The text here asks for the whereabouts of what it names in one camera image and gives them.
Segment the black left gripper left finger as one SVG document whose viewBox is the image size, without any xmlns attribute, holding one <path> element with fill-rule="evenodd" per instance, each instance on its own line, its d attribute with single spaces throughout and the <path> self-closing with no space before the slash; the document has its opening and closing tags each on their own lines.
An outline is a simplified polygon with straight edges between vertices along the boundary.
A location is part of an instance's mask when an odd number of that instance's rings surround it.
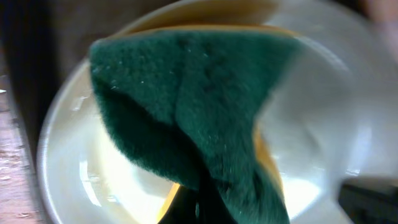
<svg viewBox="0 0 398 224">
<path fill-rule="evenodd" d="M 174 183 L 157 215 L 158 224 L 197 224 L 197 192 Z"/>
</svg>

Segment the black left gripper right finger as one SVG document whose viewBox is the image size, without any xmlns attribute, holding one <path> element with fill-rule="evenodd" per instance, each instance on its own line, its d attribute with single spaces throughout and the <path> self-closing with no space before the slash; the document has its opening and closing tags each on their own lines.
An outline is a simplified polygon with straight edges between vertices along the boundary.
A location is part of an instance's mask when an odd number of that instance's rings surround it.
<svg viewBox="0 0 398 224">
<path fill-rule="evenodd" d="M 198 191 L 199 223 L 237 224 L 222 200 L 214 181 L 203 174 Z"/>
</svg>

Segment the green and yellow sponge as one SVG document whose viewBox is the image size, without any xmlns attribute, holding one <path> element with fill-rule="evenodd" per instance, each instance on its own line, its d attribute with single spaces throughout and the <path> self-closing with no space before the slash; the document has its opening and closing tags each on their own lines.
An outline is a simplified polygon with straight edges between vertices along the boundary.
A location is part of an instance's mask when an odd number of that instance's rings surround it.
<svg viewBox="0 0 398 224">
<path fill-rule="evenodd" d="M 300 48 L 274 31 L 168 28 L 91 45 L 104 126 L 139 167 L 197 192 L 214 181 L 237 223 L 288 223 L 257 115 Z"/>
</svg>

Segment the light grey plate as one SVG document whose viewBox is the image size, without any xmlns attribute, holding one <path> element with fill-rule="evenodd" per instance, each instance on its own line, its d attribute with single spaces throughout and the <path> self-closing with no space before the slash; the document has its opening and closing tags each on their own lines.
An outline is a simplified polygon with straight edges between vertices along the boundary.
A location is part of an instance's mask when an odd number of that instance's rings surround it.
<svg viewBox="0 0 398 224">
<path fill-rule="evenodd" d="M 255 24 L 292 31 L 303 48 L 261 114 L 292 223 L 349 223 L 347 179 L 397 181 L 397 64 L 367 23 L 328 1 L 179 1 L 119 32 L 176 24 Z M 101 122 L 86 60 L 47 114 L 40 188 L 55 223 L 154 223 L 172 188 L 131 164 Z"/>
</svg>

